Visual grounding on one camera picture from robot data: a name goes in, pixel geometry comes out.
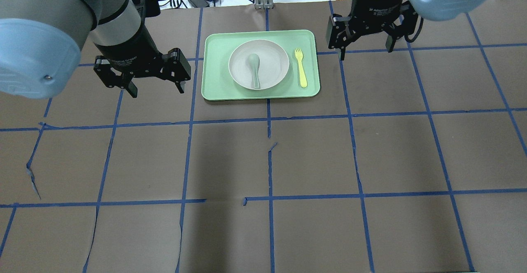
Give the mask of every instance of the power adapter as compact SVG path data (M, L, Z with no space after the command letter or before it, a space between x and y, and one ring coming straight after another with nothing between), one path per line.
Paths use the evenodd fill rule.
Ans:
M206 0L188 0L190 5L194 8L207 8L209 3Z

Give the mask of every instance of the paper tear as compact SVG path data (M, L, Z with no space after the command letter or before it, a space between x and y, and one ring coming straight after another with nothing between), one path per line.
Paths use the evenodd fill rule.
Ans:
M31 168L28 166L26 167L26 173L31 177L31 185L36 195L38 196L38 200L42 200L42 198L40 197L40 193L38 193L38 189L35 184L35 175L33 174L33 171L31 170Z
M276 146L278 145L278 142L275 142L273 146L269 149L269 152L272 151Z

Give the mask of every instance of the gray spoon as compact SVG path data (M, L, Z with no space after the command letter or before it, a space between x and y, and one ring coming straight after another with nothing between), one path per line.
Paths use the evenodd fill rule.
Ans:
M258 68L260 68L260 57L256 54L251 54L247 58L249 66L252 70L252 87L254 89L260 89L260 79L258 79Z

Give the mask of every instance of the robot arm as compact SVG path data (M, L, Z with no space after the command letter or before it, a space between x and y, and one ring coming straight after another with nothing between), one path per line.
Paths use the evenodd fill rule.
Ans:
M103 54L94 69L107 87L137 97L132 78L155 76L183 93L190 79L179 49L158 51L145 27L151 12L146 0L0 0L0 5L0 91L28 98L57 95L77 68L88 36ZM159 14L159 6L153 12Z
M333 14L329 18L326 40L328 48L336 49L344 60L346 47L362 35L386 32L386 50L392 52L395 42L408 38L415 31L418 15L423 19L443 21L455 18L462 12L470 12L485 0L352 0L352 10L348 16ZM395 25L399 16L400 25Z

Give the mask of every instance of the mint green tray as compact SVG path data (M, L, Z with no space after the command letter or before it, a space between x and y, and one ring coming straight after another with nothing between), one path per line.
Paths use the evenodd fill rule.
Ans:
M289 55L289 70L278 85L254 91L238 85L230 76L229 58L241 44L254 39L277 43ZM300 86L295 48L303 52L303 68L307 88ZM313 97L320 91L315 36L309 30L262 31L246 33L218 33L205 40L201 95L210 101L265 98Z

